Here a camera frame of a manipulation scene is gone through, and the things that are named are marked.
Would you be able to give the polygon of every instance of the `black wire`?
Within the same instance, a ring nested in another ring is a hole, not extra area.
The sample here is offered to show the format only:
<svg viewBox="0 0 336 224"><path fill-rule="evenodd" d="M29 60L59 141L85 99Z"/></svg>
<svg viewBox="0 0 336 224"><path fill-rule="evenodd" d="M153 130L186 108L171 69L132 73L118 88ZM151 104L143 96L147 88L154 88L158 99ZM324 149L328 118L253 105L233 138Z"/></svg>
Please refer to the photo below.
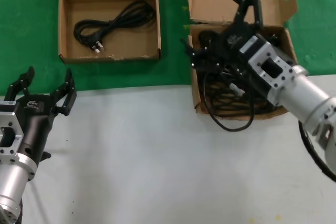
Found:
<svg viewBox="0 0 336 224"><path fill-rule="evenodd" d="M301 122L299 122L299 129L303 144L305 145L306 150L308 151L311 158L314 160L315 164L321 169L323 174L336 183L336 175L332 172L326 163L320 158L319 154L315 151L313 144L311 143L308 133L303 128Z"/></svg>
<svg viewBox="0 0 336 224"><path fill-rule="evenodd" d="M114 20L100 21L85 19L76 23L73 35L83 45L90 47L97 42L102 43L105 35L117 28L136 28L143 26L156 17L155 9L144 0L138 0L128 5ZM82 35L88 28L99 28L90 35Z"/></svg>
<svg viewBox="0 0 336 224"><path fill-rule="evenodd" d="M247 101L249 97L249 82L241 78L240 74L234 75L223 71L221 74L209 74L207 77L205 89L206 96L213 114L220 118L233 118L237 116L250 116L250 105ZM243 97L237 97L229 88L233 83L245 91ZM268 114L276 111L277 107L273 106L258 92L253 92L255 115Z"/></svg>
<svg viewBox="0 0 336 224"><path fill-rule="evenodd" d="M228 127L225 127L224 125L222 125L220 123L220 121L216 118L216 115L214 114L213 110L209 108L209 105L207 103L207 98L206 98L206 83L207 83L207 77L208 77L209 73L207 72L204 76L203 79L203 98L204 98L204 104L205 107L209 113L209 115L211 116L211 118L225 131L229 131L229 132L238 132L238 131L243 131L247 128L249 128L254 120L254 116L255 116L255 112L254 112L254 93L253 93L253 88L249 82L248 85L248 91L249 91L249 109L250 109L250 119L247 122L247 124L243 127L239 127L236 129L230 129Z"/></svg>

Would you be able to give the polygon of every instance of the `power cord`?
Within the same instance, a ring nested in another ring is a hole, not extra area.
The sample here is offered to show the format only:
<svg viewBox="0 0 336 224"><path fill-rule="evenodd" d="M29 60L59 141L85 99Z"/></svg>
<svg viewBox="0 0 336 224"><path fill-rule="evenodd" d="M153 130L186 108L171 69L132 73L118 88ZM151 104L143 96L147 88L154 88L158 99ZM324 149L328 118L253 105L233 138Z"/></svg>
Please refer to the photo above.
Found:
<svg viewBox="0 0 336 224"><path fill-rule="evenodd" d="M208 76L209 76L209 72L207 72L205 74L204 78L203 78L203 99L204 99L205 107L206 107L209 115L211 116L211 118L225 131L239 132L239 131L243 131L243 130L249 128L251 126L251 124L253 123L253 120L254 120L254 117L255 117L254 92L253 92L253 88L252 88L251 84L250 83L248 84L249 110L250 110L249 116L250 116L250 119L245 126L239 127L239 128L236 128L236 129L231 129L231 128L228 128L228 127L224 126L223 124L221 124L221 122L216 118L216 116L218 116L218 115L216 115L214 113L214 110L212 110L212 108L210 108L210 106L208 105L207 93L206 93Z"/></svg>
<svg viewBox="0 0 336 224"><path fill-rule="evenodd" d="M314 160L315 164L321 169L323 174L336 183L336 175L332 172L326 163L320 158L319 154L315 151L313 144L310 141L308 133L305 131L303 124L299 122L299 130L303 144L305 145L306 150L308 151L311 158Z"/></svg>
<svg viewBox="0 0 336 224"><path fill-rule="evenodd" d="M85 19L76 23L73 35L85 46L90 47L97 53L103 47L102 39L108 33L117 28L136 28L143 26L156 17L155 9L144 0L138 0L128 5L115 19L110 21L99 21ZM90 35L83 35L83 31L88 28L99 28Z"/></svg>

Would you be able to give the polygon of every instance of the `white table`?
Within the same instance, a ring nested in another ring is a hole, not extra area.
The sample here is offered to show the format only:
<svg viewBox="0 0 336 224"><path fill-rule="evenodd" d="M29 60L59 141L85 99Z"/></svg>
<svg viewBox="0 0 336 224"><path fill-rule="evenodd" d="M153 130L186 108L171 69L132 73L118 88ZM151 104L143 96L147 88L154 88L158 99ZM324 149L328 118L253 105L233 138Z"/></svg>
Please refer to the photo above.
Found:
<svg viewBox="0 0 336 224"><path fill-rule="evenodd" d="M336 76L311 79L336 94ZM188 86L79 92L46 150L52 158L24 193L23 224L336 221L336 184L292 115L228 133L195 113Z"/></svg>

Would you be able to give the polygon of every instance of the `cardboard box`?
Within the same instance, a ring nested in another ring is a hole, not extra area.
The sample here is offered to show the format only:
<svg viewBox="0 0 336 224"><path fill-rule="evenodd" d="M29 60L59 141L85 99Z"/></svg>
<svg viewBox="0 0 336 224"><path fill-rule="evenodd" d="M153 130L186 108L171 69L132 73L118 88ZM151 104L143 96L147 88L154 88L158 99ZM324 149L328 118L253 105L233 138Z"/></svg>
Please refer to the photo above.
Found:
<svg viewBox="0 0 336 224"><path fill-rule="evenodd" d="M291 42L289 32L283 27L283 23L289 20L297 11L297 0L260 0L264 18L264 29L262 34L276 34L281 40L281 49L297 62L297 57ZM232 0L189 0L191 19L197 22L204 22L210 25L192 25L190 27L189 43L193 47L200 47L198 35L202 30L212 29L217 32L225 30L232 22L238 5ZM254 22L253 9L250 8L245 21ZM197 72L192 69L192 93L194 107L197 113L207 113L202 96L200 95L199 79ZM284 108L275 112L256 115L256 119L269 119L286 113ZM230 118L236 120L248 120L248 116Z"/></svg>
<svg viewBox="0 0 336 224"><path fill-rule="evenodd" d="M74 38L74 26L83 19L112 20L135 0L59 0L58 51L64 63L159 59L161 31L159 0L145 0L156 9L156 22L140 28L116 29L103 39L97 54Z"/></svg>

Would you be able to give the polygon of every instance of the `green cloth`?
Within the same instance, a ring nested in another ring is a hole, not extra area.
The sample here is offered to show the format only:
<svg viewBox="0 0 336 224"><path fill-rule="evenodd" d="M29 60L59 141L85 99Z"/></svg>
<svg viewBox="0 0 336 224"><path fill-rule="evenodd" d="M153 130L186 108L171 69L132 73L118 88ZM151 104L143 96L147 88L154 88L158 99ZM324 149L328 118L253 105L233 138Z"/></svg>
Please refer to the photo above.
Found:
<svg viewBox="0 0 336 224"><path fill-rule="evenodd" d="M336 0L298 0L286 23L299 62L311 75L336 74Z"/></svg>
<svg viewBox="0 0 336 224"><path fill-rule="evenodd" d="M299 0L288 22L300 63L311 74L336 73L336 0ZM64 65L57 52L58 0L0 0L0 94L29 66L32 92L50 92L70 67L78 90L189 84L189 60L180 38L188 35L187 0L160 0L162 59Z"/></svg>

